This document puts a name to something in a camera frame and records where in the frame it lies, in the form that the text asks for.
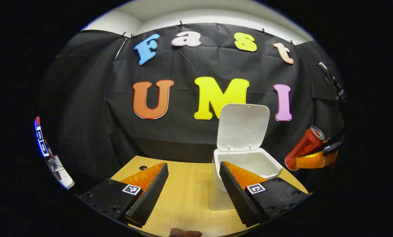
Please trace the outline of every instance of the letter f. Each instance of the letter f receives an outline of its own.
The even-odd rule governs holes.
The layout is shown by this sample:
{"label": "letter f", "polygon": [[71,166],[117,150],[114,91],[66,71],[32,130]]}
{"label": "letter f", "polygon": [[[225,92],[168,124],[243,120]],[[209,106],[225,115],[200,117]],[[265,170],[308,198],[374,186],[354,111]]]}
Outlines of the letter f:
{"label": "letter f", "polygon": [[157,48],[157,42],[154,39],[158,39],[159,37],[159,34],[154,34],[134,47],[134,49],[136,49],[140,55],[140,65],[144,64],[146,61],[150,60],[156,55],[156,52],[151,52],[150,48]]}

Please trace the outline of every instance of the open lid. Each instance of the open lid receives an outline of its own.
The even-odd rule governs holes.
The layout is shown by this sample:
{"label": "open lid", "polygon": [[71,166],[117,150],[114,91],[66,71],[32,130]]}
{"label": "open lid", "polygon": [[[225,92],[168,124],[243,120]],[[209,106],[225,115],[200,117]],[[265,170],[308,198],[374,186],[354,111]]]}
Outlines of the open lid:
{"label": "open lid", "polygon": [[217,148],[221,151],[257,149],[267,131],[270,110],[264,105],[224,105],[220,112]]}

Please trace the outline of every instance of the red can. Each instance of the red can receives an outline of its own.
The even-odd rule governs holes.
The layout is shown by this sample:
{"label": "red can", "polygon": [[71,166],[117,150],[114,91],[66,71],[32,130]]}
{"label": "red can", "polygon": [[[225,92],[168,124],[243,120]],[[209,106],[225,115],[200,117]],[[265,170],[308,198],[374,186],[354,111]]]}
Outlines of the red can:
{"label": "red can", "polygon": [[311,128],[306,130],[290,153],[286,155],[284,162],[287,168],[291,171],[297,171],[299,168],[296,167],[296,157],[318,151],[325,139],[321,130],[315,126],[311,126]]}

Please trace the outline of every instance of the hand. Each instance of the hand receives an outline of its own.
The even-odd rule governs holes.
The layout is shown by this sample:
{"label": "hand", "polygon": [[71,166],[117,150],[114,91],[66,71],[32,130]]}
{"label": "hand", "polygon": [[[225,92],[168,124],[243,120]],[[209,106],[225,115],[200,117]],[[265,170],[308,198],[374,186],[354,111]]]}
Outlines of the hand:
{"label": "hand", "polygon": [[171,228],[169,237],[201,237],[202,233],[199,231],[184,232],[179,228]]}

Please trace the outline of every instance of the letter m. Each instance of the letter m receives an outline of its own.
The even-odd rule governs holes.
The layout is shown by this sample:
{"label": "letter m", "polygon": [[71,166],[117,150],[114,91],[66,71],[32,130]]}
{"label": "letter m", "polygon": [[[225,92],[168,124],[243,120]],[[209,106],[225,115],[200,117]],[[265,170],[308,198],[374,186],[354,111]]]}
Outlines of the letter m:
{"label": "letter m", "polygon": [[210,112],[210,103],[218,119],[224,105],[246,103],[246,88],[249,87],[249,81],[245,79],[231,80],[224,93],[212,77],[198,77],[195,79],[195,84],[199,86],[198,112],[194,115],[196,119],[211,119],[213,117],[213,113]]}

